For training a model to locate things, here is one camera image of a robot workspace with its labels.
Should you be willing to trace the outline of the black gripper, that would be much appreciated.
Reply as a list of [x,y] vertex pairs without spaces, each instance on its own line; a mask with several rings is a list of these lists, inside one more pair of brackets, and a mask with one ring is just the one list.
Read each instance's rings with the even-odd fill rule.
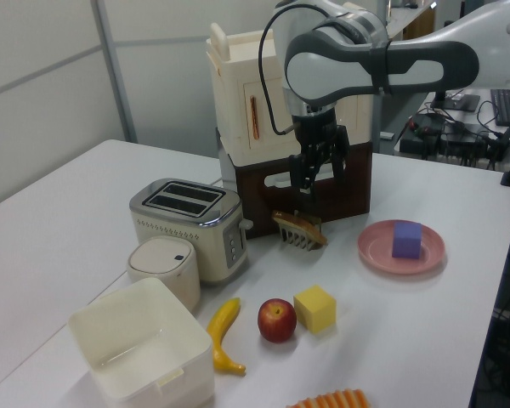
[[331,167],[334,179],[344,179],[349,153],[347,128],[337,125],[336,112],[326,110],[311,116],[292,116],[294,133],[302,151],[288,157],[291,186],[304,194],[315,195],[315,178],[324,163],[318,145],[331,144]]

